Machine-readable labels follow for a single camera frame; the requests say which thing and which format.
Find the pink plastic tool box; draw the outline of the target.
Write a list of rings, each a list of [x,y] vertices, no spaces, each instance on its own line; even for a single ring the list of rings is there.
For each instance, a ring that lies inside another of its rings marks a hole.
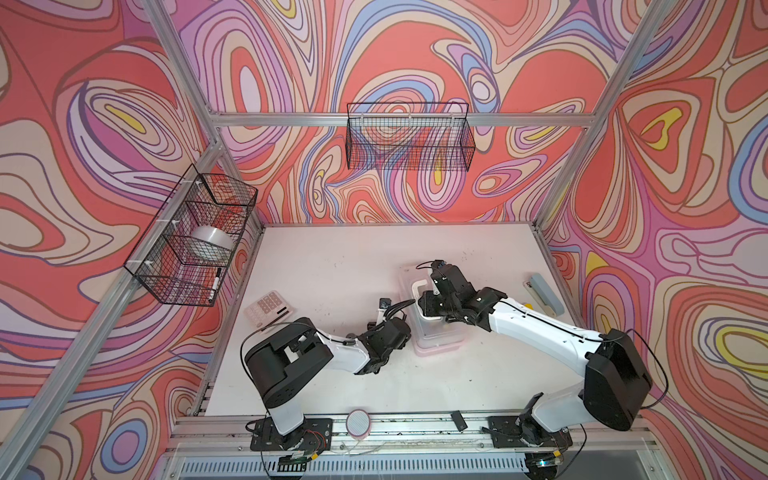
[[[409,343],[417,356],[428,357],[458,350],[466,341],[468,327],[447,323],[442,317],[427,317],[417,301],[423,293],[437,293],[427,269],[403,266],[399,271],[399,292],[403,300],[415,300],[403,312],[411,328]]]

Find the black marker in basket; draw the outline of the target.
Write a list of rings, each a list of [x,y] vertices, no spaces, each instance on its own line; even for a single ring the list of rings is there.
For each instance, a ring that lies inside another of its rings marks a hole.
[[[217,295],[218,290],[219,290],[219,285],[221,283],[221,277],[222,277],[222,268],[218,267],[216,269],[216,273],[215,273],[215,275],[213,277],[212,286],[210,287],[210,290],[209,290],[208,302],[210,304],[213,304],[214,301],[215,301],[216,295]]]

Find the pink calculator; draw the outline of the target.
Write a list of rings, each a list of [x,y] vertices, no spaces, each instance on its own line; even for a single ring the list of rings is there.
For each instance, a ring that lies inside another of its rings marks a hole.
[[[245,318],[257,330],[285,320],[293,313],[293,307],[275,290],[252,302],[244,310]]]

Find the small black block on rail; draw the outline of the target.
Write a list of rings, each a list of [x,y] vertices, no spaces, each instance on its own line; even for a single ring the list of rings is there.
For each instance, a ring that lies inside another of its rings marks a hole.
[[[464,432],[468,428],[466,420],[461,411],[459,410],[452,411],[450,413],[450,417],[458,432]]]

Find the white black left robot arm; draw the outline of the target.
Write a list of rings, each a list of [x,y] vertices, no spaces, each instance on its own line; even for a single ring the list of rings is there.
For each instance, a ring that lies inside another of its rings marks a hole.
[[[240,358],[276,432],[286,437],[300,430],[305,420],[295,397],[322,370],[377,374],[410,338],[409,325],[399,317],[344,338],[327,334],[302,317],[241,351]]]

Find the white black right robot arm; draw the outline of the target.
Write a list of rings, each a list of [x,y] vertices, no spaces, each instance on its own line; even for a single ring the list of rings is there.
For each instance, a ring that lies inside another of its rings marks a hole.
[[[458,266],[433,260],[433,287],[417,300],[428,318],[460,322],[533,346],[580,375],[559,391],[535,394],[517,417],[517,437],[540,446],[565,428],[598,422],[628,431],[643,409],[653,381],[629,334],[579,328],[535,312],[506,293],[474,288]]]

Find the pink round tape dispenser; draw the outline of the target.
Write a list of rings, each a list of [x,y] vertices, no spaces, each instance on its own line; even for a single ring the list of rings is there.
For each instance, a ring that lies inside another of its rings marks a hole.
[[[345,428],[352,438],[363,440],[370,434],[372,419],[365,410],[355,409],[347,415]]]

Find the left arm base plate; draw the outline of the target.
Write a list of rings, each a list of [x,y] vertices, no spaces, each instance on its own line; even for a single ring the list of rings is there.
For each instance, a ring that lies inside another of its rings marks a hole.
[[[298,428],[280,434],[271,417],[257,419],[245,425],[251,434],[250,449],[257,452],[322,453],[332,443],[331,418],[306,418]]]

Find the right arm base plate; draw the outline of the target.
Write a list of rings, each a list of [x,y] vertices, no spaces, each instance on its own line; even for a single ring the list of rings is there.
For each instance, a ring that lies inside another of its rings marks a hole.
[[[490,416],[481,432],[491,437],[495,448],[554,448],[567,450],[573,445],[569,432],[548,432],[532,417]]]

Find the grey tape roll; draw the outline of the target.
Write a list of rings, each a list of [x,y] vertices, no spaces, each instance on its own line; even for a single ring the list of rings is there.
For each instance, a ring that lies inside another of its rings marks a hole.
[[[191,232],[188,248],[192,257],[202,264],[220,266],[229,260],[234,245],[234,240],[225,231],[201,225]]]

